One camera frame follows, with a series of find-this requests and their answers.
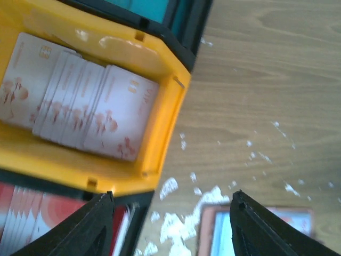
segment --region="wooden table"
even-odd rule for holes
[[[168,255],[165,213],[190,214],[193,188],[218,185],[230,197],[243,189],[264,205],[311,207],[317,238],[341,253],[340,13],[337,0],[214,1],[159,185],[174,177],[179,189],[163,201],[156,191],[140,250],[153,242]],[[196,242],[185,241],[192,255]]]

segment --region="wooden surface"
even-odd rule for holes
[[[140,250],[153,242],[155,255],[168,255],[171,241],[159,241],[165,213],[190,214],[194,186],[218,185],[264,205],[311,207],[318,239],[341,253],[340,13],[338,0],[214,1],[204,35],[213,45],[201,44],[159,185],[174,177],[179,189],[163,201],[157,190]],[[161,216],[154,224],[152,211]],[[192,255],[196,240],[185,242]]]

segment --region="wood grain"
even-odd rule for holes
[[[318,239],[341,253],[340,13],[338,0],[214,2],[204,35],[213,46],[201,45],[159,185],[174,177],[179,189],[162,202],[157,190],[140,250],[154,242],[156,255],[168,255],[172,245],[160,244],[163,221],[152,224],[152,211],[190,214],[200,198],[193,187],[218,185],[264,205],[311,207]],[[232,181],[238,185],[229,190]],[[195,255],[196,238],[185,244]]]

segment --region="yellow bin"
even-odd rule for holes
[[[0,1],[0,82],[18,34],[55,42],[102,65],[121,66],[160,85],[133,163],[82,153],[0,122],[0,169],[115,196],[154,190],[191,75],[165,43],[56,0]]]

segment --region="yellow plastic container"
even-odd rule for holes
[[[0,169],[117,196],[154,190],[191,78],[176,56],[156,37],[55,0],[1,0],[0,81],[20,32],[75,49],[99,64],[121,66],[160,89],[134,163],[61,147],[0,122]]]

